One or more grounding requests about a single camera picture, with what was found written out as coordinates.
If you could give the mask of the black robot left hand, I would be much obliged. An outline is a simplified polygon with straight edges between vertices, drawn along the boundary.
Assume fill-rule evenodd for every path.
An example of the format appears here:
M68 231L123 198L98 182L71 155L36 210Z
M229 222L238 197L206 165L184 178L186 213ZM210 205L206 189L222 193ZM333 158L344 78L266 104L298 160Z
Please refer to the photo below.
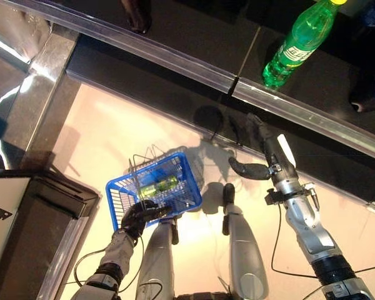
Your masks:
M160 206L158 203L148 199L140 201L124 213L121 220L121 230L136 244L149 221L163 218L171 211L171 206Z

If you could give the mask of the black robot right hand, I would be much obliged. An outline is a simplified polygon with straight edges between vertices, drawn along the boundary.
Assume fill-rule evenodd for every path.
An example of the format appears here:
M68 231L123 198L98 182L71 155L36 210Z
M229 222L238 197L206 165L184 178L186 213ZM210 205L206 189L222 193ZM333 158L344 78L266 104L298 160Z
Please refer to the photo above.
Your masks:
M268 165L241 163L230 157L229 165L237 175L258 181L272 179L273 184L289 178L298 178L294 163L288 159L278 137L264 121L255 114L249 113L246 118L246 129L251 144L259 145Z

